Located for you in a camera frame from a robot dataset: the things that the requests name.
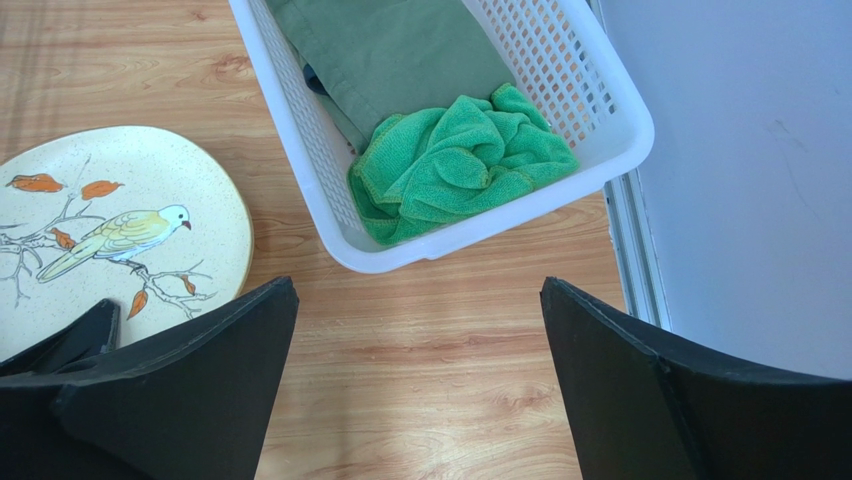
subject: painted bird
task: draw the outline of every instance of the painted bird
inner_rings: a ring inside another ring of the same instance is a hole
[[[122,213],[87,233],[80,243],[57,258],[36,275],[40,283],[57,278],[90,258],[105,259],[133,266],[130,258],[156,247],[180,227],[192,230],[189,211],[182,205],[171,205],[160,211],[139,210]]]

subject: laundry basket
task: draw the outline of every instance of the laundry basket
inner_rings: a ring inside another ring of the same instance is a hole
[[[574,150],[579,170],[475,217],[383,247],[361,225],[346,173],[354,151],[286,46],[264,0],[231,8],[296,181],[328,252],[382,273],[436,259],[556,210],[638,166],[654,138],[651,115],[584,0],[464,0],[535,103]]]

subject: speckled plate surface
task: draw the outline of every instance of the speckled plate surface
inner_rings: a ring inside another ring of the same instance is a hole
[[[120,345],[236,297],[251,263],[248,210],[189,140],[121,126],[53,140],[0,165],[0,361],[102,298]]]

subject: wooden floor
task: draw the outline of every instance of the wooden floor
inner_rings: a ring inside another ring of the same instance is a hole
[[[622,305],[600,195],[438,261],[359,275],[314,230],[226,0],[0,1],[2,159],[118,124],[207,149],[254,218],[246,288],[295,281],[258,478],[579,478],[538,291],[554,275]]]

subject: green microfiber cloth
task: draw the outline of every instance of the green microfiber cloth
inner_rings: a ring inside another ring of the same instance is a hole
[[[394,115],[349,170],[367,232],[394,245],[472,217],[573,173],[577,160],[510,84],[491,102]]]

